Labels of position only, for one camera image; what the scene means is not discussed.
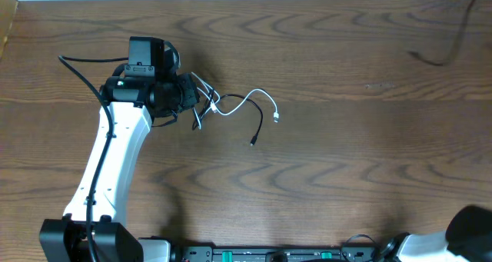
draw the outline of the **wooden tabletop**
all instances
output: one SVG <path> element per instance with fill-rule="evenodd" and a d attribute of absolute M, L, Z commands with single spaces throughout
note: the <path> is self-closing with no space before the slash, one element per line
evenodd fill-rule
<path fill-rule="evenodd" d="M 464 206 L 492 208 L 492 2 L 479 0 L 21 2 L 0 62 L 0 257 L 44 260 L 95 141 L 99 104 L 57 59 L 117 58 L 132 35 L 171 41 L 181 72 L 221 94 L 265 88 L 278 102 L 155 128 L 128 202 L 135 237 L 217 245 L 383 241 L 446 229 Z M 115 64 L 75 63 L 96 85 Z M 224 109 L 236 100 L 224 100 Z"/>

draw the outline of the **brown wooden surface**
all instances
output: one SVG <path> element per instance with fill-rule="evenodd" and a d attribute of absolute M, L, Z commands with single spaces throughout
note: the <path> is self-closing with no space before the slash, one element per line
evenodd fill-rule
<path fill-rule="evenodd" d="M 23 2 L 0 64 L 0 257 L 43 260 L 88 160 L 98 103 L 60 54 L 113 58 L 131 35 L 172 41 L 182 71 L 221 93 L 262 87 L 281 122 L 245 105 L 191 131 L 187 111 L 147 137 L 128 204 L 136 236 L 217 245 L 339 244 L 446 228 L 492 208 L 492 2 L 459 58 L 443 57 L 469 0 Z M 76 67 L 96 87 L 115 65 Z"/>

